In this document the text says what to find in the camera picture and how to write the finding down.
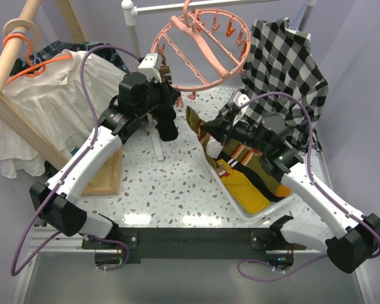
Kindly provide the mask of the black striped sock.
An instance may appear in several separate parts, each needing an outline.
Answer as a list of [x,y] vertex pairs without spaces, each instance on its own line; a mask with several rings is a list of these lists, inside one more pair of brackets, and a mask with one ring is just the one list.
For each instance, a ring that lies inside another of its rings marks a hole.
[[179,133],[174,122],[176,119],[175,110],[155,110],[153,118],[156,120],[156,129],[162,141],[167,142],[177,139]]

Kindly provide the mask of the pink round clip hanger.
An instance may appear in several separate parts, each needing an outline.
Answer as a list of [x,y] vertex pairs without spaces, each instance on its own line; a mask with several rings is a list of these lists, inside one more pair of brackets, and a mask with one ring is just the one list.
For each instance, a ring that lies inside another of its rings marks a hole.
[[[193,4],[192,1],[185,1],[182,6],[181,16],[173,15],[170,17],[168,24],[164,26],[155,37],[151,52],[162,54],[165,50],[165,46],[168,44],[174,50],[174,53],[184,62],[184,66],[190,69],[200,82],[199,85],[183,86],[174,84],[172,87],[178,91],[196,93],[198,91],[211,89],[235,76],[235,74],[243,72],[243,66],[251,47],[251,34],[246,23],[237,15],[217,8],[191,8],[191,4]],[[226,17],[228,19],[228,26],[225,32],[226,38],[232,37],[236,32],[238,33],[236,46],[242,47],[241,54],[238,57],[235,57],[234,52],[227,49],[224,43],[215,36],[216,31],[221,26],[221,24],[217,22],[217,19],[220,17]],[[201,57],[206,60],[208,65],[213,68],[218,79],[211,81],[206,79],[202,72],[191,62],[190,57],[186,55],[185,52],[180,49],[179,45],[169,36],[168,32],[172,29],[178,30],[191,39],[196,46],[196,50],[199,51]],[[212,41],[219,50],[233,61],[235,67],[230,69],[224,67],[208,44],[208,41]]]

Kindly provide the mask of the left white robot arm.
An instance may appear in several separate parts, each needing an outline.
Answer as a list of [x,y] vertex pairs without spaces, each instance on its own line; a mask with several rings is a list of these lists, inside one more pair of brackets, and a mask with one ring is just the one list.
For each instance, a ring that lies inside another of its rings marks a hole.
[[156,119],[156,129],[163,141],[177,138],[174,104],[181,96],[166,76],[161,81],[147,79],[141,72],[128,73],[98,118],[87,141],[72,159],[45,184],[35,182],[30,188],[33,206],[40,219],[66,236],[95,236],[104,248],[118,243],[118,225],[104,215],[79,208],[86,185],[104,162],[118,151],[144,124],[147,115]]

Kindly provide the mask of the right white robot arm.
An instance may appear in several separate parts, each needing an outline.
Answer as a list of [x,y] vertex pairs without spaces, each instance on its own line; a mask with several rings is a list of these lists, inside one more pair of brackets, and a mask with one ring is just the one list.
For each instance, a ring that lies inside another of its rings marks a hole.
[[264,171],[290,188],[327,225],[322,230],[285,215],[269,227],[273,247],[306,246],[327,255],[348,274],[367,259],[380,255],[380,218],[374,213],[364,215],[311,173],[309,161],[286,143],[291,129],[279,115],[266,114],[254,127],[237,122],[235,114],[228,113],[201,124],[200,129],[222,145],[235,140],[261,152]]

